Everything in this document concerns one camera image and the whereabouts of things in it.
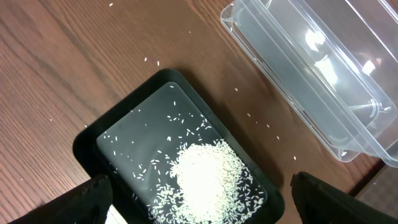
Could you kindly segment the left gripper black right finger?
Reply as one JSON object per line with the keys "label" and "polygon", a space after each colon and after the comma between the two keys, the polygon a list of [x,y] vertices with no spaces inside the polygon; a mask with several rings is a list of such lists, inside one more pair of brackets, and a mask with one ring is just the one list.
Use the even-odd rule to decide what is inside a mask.
{"label": "left gripper black right finger", "polygon": [[382,213],[307,172],[294,174],[292,197],[303,224],[397,224]]}

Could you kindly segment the black flat bin tray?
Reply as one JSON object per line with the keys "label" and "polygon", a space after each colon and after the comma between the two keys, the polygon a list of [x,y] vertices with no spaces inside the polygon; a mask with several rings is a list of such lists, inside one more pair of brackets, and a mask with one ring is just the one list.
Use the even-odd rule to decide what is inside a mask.
{"label": "black flat bin tray", "polygon": [[285,203],[278,188],[177,70],[162,69],[91,123],[73,142],[90,176],[105,174],[113,204],[128,223],[151,223],[150,205],[163,186],[177,188],[169,161],[184,146],[227,143],[243,161],[239,199],[263,203],[249,223],[275,223]]}

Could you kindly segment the dark brown serving tray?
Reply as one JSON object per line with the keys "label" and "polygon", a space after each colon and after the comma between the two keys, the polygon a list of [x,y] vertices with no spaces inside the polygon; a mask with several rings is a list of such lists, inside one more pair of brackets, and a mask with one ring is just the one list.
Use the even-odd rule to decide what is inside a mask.
{"label": "dark brown serving tray", "polygon": [[397,218],[397,168],[378,160],[349,191],[359,201]]}

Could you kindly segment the pile of white rice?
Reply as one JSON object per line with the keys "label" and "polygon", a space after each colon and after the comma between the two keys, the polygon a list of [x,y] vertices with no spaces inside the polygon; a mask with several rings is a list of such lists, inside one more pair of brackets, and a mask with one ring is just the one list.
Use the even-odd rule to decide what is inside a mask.
{"label": "pile of white rice", "polygon": [[245,165],[225,142],[184,146],[169,166],[177,188],[157,193],[149,208],[154,223],[244,223],[263,203],[240,201]]}

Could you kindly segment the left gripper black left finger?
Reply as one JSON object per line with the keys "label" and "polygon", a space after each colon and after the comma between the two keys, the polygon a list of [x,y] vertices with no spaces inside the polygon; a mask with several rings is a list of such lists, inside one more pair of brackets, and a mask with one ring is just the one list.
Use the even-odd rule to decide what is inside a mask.
{"label": "left gripper black left finger", "polygon": [[113,202],[107,175],[97,175],[10,224],[104,224]]}

